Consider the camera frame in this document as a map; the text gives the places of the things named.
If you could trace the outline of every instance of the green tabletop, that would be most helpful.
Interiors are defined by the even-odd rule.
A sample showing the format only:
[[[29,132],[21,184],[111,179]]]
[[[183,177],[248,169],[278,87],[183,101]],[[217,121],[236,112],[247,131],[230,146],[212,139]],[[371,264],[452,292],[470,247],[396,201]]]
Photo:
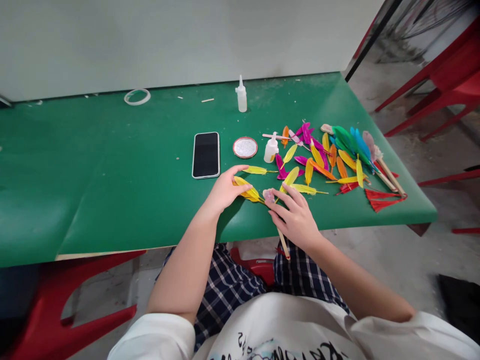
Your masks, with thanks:
[[[370,131],[408,193],[406,201],[375,213],[360,188],[336,196],[339,185],[314,173],[311,185],[330,193],[307,196],[320,230],[436,220],[436,209],[340,73],[244,83],[246,113],[238,111],[232,82],[154,89],[140,106],[127,105],[123,92],[0,110],[0,266],[176,245],[216,180],[192,178],[194,135],[220,134],[222,171],[242,163],[275,170],[263,161],[268,139],[262,134],[281,133],[285,125],[296,130],[302,119],[319,140],[324,123]],[[232,151],[244,136],[258,143],[247,160]],[[282,156],[286,151],[280,146]],[[299,148],[296,155],[309,152]],[[297,165],[292,160],[285,167]],[[246,179],[259,191],[281,185],[274,173]],[[376,176],[371,180],[387,190]],[[238,198],[220,217],[217,241],[275,235],[267,208]]]

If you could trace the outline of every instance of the smartphone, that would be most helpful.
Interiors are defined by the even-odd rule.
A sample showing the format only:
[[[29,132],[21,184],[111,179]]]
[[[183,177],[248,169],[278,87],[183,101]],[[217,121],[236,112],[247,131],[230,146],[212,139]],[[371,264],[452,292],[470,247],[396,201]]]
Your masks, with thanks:
[[[203,132],[193,139],[194,179],[216,178],[220,175],[220,136],[218,132]]]

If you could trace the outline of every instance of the checkered shorts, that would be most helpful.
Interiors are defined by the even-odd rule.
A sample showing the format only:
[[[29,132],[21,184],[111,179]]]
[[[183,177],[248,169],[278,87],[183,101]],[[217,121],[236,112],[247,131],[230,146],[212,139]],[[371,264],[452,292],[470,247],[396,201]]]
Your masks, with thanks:
[[[320,299],[337,304],[350,313],[327,274],[302,249],[285,240],[291,259],[287,261],[284,255],[276,255],[272,291]],[[166,257],[164,266],[174,249]],[[193,326],[195,351],[206,339],[220,332],[238,306],[266,292],[263,280],[234,262],[225,244],[215,244],[205,294]]]

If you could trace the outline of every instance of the hand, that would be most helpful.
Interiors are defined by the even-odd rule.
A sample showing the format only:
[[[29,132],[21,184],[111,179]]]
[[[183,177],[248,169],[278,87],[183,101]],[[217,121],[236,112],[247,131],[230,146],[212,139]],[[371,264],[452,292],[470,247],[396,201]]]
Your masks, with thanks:
[[[306,253],[319,244],[320,241],[327,241],[319,232],[317,223],[309,209],[309,204],[304,196],[293,187],[282,184],[290,196],[272,189],[271,192],[282,200],[288,207],[286,209],[278,204],[265,201],[265,205],[270,208],[268,212],[276,227],[295,245]]]
[[[213,213],[220,214],[234,202],[238,195],[250,190],[253,187],[250,184],[235,186],[232,183],[234,181],[234,175],[248,167],[248,165],[236,165],[222,173],[215,181],[203,205]]]

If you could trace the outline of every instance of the wooden craft stick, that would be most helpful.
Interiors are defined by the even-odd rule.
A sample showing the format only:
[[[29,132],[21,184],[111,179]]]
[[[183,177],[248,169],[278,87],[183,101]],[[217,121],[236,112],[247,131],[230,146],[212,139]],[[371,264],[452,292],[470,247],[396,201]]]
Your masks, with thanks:
[[[287,247],[287,243],[285,242],[284,235],[282,234],[282,232],[278,227],[276,229],[278,230],[278,235],[280,235],[281,246],[283,247],[283,252],[285,253],[285,257],[288,261],[290,261],[290,252],[289,252],[289,248]]]
[[[262,136],[264,138],[273,138],[274,136],[272,134],[262,134]],[[275,137],[277,139],[281,139],[281,140],[292,140],[291,138],[289,137],[286,137],[286,136],[281,136],[281,135],[275,135]]]
[[[388,186],[388,188],[390,190],[392,190],[394,193],[398,193],[399,191],[397,190],[397,188],[392,184],[392,182],[390,180],[387,179],[387,177],[385,175],[382,174],[381,171],[375,171],[375,174],[378,175],[378,177],[385,183],[385,185]]]
[[[388,179],[398,189],[398,192],[400,193],[401,197],[404,198],[405,196],[407,196],[407,193],[405,192],[403,187],[399,184],[399,182],[397,181],[395,176],[392,174],[392,172],[390,171],[390,169],[387,166],[387,164],[385,163],[385,161],[382,158],[377,159],[377,161],[380,164],[380,166],[383,168],[383,170],[385,170],[386,176],[388,177]]]

